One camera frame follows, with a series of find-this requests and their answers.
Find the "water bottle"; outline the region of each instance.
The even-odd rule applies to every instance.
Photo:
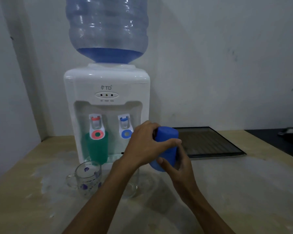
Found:
[[[167,127],[167,126],[160,126],[157,129],[157,133],[154,140],[157,142],[163,142],[171,138],[178,138],[178,136],[179,136],[178,130],[171,127]],[[177,151],[177,147],[170,148],[164,151],[163,153],[161,153],[159,157],[165,158],[170,163],[170,165],[174,166],[176,163],[176,151]],[[150,165],[155,170],[164,172],[164,169],[162,169],[162,167],[157,163],[156,160],[150,162]]]
[[[74,48],[98,63],[127,64],[148,46],[147,0],[66,0]]]

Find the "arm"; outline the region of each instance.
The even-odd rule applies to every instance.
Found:
[[[173,168],[164,158],[157,162],[168,173],[181,200],[191,209],[206,234],[234,234],[234,231],[222,220],[207,202],[197,187],[191,161],[183,147],[178,148],[180,169]]]
[[[118,203],[133,173],[142,165],[156,159],[166,149],[181,143],[179,139],[156,142],[153,130],[159,125],[146,121],[135,128],[123,156],[114,162],[103,185],[89,199],[64,230],[63,234],[107,233]]]

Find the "hand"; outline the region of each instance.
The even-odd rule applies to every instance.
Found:
[[[132,162],[138,168],[152,162],[165,150],[181,144],[181,140],[175,138],[164,142],[153,140],[153,131],[159,126],[159,124],[150,121],[137,126],[131,135],[122,159]]]
[[[197,187],[191,161],[185,153],[182,145],[178,146],[178,153],[180,157],[179,170],[173,168],[170,163],[162,157],[159,157],[157,162],[172,179],[174,188],[179,194],[181,200],[190,207],[195,198],[202,196],[202,194]]]

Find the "green cup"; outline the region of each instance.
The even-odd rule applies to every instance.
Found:
[[[90,134],[86,134],[86,143],[91,161],[96,161],[100,165],[107,162],[108,157],[108,132],[102,139],[94,140]]]

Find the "person's left hand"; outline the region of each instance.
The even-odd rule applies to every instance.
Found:
[[[150,121],[137,126],[131,135],[122,159],[132,162],[138,168],[152,162],[165,150],[181,144],[181,140],[175,138],[164,142],[153,140],[153,131],[159,126],[159,124]]]

